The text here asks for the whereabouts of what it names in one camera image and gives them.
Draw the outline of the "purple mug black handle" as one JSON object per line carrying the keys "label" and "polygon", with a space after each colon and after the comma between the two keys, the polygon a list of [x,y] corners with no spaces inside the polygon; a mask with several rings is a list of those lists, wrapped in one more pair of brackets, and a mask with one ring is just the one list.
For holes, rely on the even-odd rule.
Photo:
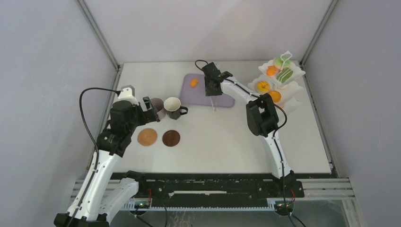
{"label": "purple mug black handle", "polygon": [[164,109],[164,101],[160,98],[152,98],[151,103],[153,107],[157,111],[157,115],[159,117],[159,120],[162,120],[166,116],[166,111]]}

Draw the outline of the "black mug white inside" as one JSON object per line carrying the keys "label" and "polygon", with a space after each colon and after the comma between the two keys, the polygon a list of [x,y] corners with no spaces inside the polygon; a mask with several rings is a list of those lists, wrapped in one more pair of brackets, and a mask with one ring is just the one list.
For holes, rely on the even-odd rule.
{"label": "black mug white inside", "polygon": [[181,100],[177,97],[169,97],[164,101],[164,109],[169,118],[178,120],[182,115],[188,113],[188,108],[182,106]]}

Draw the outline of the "woven rattan coaster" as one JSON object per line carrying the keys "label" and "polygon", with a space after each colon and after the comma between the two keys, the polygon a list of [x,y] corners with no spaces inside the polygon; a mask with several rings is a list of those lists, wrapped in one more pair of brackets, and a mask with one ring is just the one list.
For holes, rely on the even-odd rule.
{"label": "woven rattan coaster", "polygon": [[142,146],[151,146],[157,140],[157,132],[152,128],[143,129],[137,137],[137,141]]}

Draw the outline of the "steel white serving tongs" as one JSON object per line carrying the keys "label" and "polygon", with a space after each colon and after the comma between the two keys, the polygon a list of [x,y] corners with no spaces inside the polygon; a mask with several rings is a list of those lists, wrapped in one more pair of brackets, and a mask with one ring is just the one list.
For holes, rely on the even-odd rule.
{"label": "steel white serving tongs", "polygon": [[217,111],[217,97],[211,96],[210,101],[211,101],[211,106],[213,108],[213,111],[216,112]]}

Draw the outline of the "dark wooden round coaster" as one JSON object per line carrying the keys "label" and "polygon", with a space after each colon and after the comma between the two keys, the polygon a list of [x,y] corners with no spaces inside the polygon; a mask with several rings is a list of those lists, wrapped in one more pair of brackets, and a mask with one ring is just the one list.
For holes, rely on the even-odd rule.
{"label": "dark wooden round coaster", "polygon": [[167,147],[174,147],[180,142],[181,136],[178,131],[168,130],[163,134],[162,142]]}

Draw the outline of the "yellow frosted donut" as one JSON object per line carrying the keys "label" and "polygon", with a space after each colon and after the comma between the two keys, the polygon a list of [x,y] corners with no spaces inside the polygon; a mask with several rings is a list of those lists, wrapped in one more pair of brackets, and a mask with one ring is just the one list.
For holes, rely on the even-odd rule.
{"label": "yellow frosted donut", "polygon": [[270,91],[271,86],[267,81],[259,81],[255,84],[255,91],[261,95]]}

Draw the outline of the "orange bear cookie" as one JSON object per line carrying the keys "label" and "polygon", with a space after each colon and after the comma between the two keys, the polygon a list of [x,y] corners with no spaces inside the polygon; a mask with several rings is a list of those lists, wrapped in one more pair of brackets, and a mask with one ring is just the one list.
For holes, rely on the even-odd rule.
{"label": "orange bear cookie", "polygon": [[267,74],[267,76],[274,76],[277,71],[278,71],[278,68],[276,68],[274,65],[269,66],[266,70],[266,74]]}

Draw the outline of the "white three tier stand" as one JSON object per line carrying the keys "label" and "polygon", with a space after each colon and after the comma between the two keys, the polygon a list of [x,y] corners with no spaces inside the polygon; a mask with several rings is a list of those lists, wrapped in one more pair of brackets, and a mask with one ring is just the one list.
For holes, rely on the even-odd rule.
{"label": "white three tier stand", "polygon": [[[292,53],[287,51],[281,56],[287,56],[291,60]],[[289,78],[284,84],[280,83],[276,80],[277,75],[282,71],[279,70],[275,73],[274,76],[267,76],[266,70],[269,66],[273,66],[273,60],[264,63],[263,65],[259,66],[258,69],[262,73],[258,78],[254,79],[252,82],[248,83],[248,88],[252,91],[255,91],[255,84],[259,81],[267,81],[271,89],[270,91],[278,91],[281,93],[282,98],[277,104],[280,108],[282,108],[286,113],[290,114],[294,112],[298,107],[300,107],[301,103],[296,100],[296,95],[303,90],[303,88],[296,82],[297,79],[301,78],[305,75],[305,71],[303,71],[299,66],[291,61],[291,64],[288,68],[294,71],[291,78]]]}

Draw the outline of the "orange egg tart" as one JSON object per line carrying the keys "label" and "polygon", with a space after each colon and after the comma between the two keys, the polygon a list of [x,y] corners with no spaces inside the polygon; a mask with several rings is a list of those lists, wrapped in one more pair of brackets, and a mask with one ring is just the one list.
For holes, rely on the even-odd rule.
{"label": "orange egg tart", "polygon": [[278,103],[282,98],[281,93],[278,91],[272,90],[272,91],[269,91],[268,94],[271,96],[274,103]]}

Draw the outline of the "green striped cake slice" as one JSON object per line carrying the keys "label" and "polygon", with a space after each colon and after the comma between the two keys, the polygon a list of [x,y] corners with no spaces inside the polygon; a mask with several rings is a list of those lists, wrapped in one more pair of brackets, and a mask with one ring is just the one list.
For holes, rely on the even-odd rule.
{"label": "green striped cake slice", "polygon": [[283,69],[276,77],[276,80],[284,84],[289,78],[292,77],[294,71],[290,68]]}

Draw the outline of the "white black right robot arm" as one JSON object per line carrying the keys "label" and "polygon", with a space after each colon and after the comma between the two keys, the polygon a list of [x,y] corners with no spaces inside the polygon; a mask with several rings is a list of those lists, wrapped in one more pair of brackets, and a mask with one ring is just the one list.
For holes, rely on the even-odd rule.
{"label": "white black right robot arm", "polygon": [[196,60],[195,66],[204,73],[206,96],[228,95],[235,100],[244,101],[247,126],[250,132],[259,137],[270,157],[273,190],[280,197],[287,196],[296,182],[294,171],[289,166],[283,152],[279,129],[287,123],[287,115],[279,125],[277,110],[284,110],[275,104],[269,94],[258,95],[241,84],[230,72],[221,72],[214,62]]}

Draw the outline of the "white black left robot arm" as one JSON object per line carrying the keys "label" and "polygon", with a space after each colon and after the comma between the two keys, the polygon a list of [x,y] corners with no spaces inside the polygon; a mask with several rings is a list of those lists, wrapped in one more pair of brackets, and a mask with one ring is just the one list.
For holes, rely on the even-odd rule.
{"label": "white black left robot arm", "polygon": [[98,135],[90,170],[75,200],[66,213],[56,215],[57,227],[108,227],[130,197],[142,197],[148,185],[140,179],[125,178],[107,197],[104,193],[132,135],[138,126],[158,122],[157,111],[149,97],[144,97],[146,110],[133,98],[120,98],[112,105],[108,126]]}

